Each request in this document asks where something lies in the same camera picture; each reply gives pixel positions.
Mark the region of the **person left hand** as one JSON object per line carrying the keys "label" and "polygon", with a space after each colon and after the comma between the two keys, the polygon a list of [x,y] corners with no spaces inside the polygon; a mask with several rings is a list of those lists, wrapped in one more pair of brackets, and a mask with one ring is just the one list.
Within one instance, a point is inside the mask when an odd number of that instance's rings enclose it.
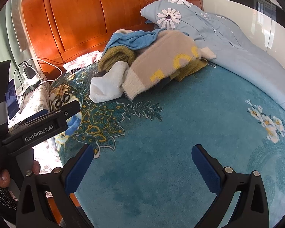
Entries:
{"label": "person left hand", "polygon": [[[40,164],[37,161],[34,161],[32,169],[35,174],[40,174]],[[0,187],[7,188],[10,184],[11,178],[7,170],[4,170],[0,173]]]}

